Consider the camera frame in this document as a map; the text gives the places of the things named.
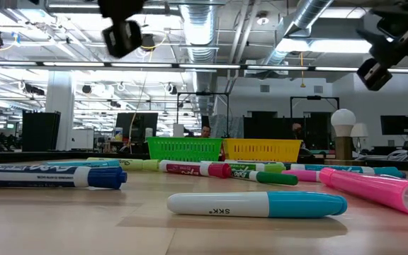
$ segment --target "yellow basket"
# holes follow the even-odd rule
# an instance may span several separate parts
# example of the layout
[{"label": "yellow basket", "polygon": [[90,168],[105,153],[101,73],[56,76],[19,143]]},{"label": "yellow basket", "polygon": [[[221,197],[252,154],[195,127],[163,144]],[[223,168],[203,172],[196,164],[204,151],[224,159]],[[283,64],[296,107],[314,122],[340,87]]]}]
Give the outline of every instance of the yellow basket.
[{"label": "yellow basket", "polygon": [[226,159],[296,162],[301,140],[224,139]]}]

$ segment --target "column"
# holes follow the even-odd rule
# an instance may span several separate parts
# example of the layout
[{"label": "column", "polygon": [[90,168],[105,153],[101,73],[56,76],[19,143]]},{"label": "column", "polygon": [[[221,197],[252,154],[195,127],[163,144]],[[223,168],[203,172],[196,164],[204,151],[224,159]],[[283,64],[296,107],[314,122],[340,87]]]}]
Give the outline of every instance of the column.
[{"label": "column", "polygon": [[58,150],[70,150],[74,124],[74,104],[76,83],[71,72],[50,71],[47,87],[45,112],[61,113],[57,134]]}]

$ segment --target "red marker cap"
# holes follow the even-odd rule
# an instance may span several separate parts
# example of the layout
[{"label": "red marker cap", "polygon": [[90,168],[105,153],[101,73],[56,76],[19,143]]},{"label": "red marker cap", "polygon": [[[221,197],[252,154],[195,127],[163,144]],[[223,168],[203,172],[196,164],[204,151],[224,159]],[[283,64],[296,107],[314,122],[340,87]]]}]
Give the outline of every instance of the red marker cap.
[{"label": "red marker cap", "polygon": [[231,167],[229,164],[211,164],[209,166],[209,176],[226,179],[231,176]]}]

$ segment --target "plastic basket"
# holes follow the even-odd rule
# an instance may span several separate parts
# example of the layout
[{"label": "plastic basket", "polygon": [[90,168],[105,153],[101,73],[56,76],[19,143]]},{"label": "plastic basket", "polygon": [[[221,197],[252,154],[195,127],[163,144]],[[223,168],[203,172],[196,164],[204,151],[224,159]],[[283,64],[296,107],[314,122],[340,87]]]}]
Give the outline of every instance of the plastic basket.
[{"label": "plastic basket", "polygon": [[233,160],[296,162],[301,140],[225,139],[225,156]]},{"label": "plastic basket", "polygon": [[223,139],[148,137],[151,159],[183,162],[218,161]]}]

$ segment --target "green basket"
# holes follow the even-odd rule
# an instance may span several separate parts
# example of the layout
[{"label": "green basket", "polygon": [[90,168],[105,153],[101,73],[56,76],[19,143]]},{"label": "green basket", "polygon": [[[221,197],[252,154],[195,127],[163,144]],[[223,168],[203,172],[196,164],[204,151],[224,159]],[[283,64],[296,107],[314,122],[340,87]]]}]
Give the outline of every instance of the green basket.
[{"label": "green basket", "polygon": [[151,159],[183,162],[218,161],[223,139],[148,137]]}]

